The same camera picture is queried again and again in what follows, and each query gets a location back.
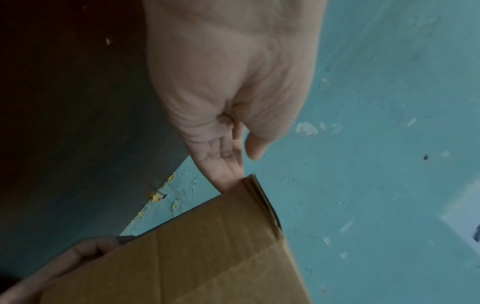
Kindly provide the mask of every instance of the box top surface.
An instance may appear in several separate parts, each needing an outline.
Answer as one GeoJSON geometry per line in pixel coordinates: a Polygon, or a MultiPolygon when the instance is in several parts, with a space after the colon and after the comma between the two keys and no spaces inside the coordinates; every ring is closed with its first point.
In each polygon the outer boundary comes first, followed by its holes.
{"type": "Polygon", "coordinates": [[[309,303],[254,176],[67,274],[56,303],[309,303]]]}

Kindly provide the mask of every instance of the skin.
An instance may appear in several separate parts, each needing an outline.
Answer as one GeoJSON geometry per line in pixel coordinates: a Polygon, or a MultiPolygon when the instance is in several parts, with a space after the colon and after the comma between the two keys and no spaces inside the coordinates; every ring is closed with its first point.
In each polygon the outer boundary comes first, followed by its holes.
{"type": "Polygon", "coordinates": [[[244,176],[305,102],[327,0],[144,0],[150,77],[201,173],[244,176]]]}
{"type": "Polygon", "coordinates": [[[133,240],[133,236],[89,238],[57,256],[42,269],[0,294],[0,304],[34,304],[60,276],[133,240]]]}

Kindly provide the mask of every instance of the black printed mark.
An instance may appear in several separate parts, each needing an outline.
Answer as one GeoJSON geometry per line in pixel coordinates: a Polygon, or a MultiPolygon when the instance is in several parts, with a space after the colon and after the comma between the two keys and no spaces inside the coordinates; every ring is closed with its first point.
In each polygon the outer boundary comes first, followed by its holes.
{"type": "Polygon", "coordinates": [[[475,242],[480,243],[480,225],[476,228],[475,233],[473,234],[473,239],[475,242]]]}

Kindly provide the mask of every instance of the human hand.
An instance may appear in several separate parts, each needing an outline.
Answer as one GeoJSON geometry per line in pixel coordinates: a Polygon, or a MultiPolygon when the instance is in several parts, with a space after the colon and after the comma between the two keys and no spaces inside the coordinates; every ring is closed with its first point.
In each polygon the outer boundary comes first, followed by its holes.
{"type": "Polygon", "coordinates": [[[134,238],[133,236],[100,237],[80,241],[33,275],[0,294],[0,304],[38,303],[42,291],[53,284],[55,279],[117,249],[134,238]]]}
{"type": "Polygon", "coordinates": [[[220,192],[291,127],[307,96],[327,0],[144,0],[153,85],[220,192]]]}

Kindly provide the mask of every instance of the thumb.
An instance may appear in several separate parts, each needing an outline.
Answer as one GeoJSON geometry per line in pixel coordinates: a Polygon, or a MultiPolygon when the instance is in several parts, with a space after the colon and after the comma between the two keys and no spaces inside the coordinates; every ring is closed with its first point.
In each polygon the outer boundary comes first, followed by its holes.
{"type": "Polygon", "coordinates": [[[250,132],[245,140],[245,152],[251,160],[259,160],[271,142],[250,132]]]}

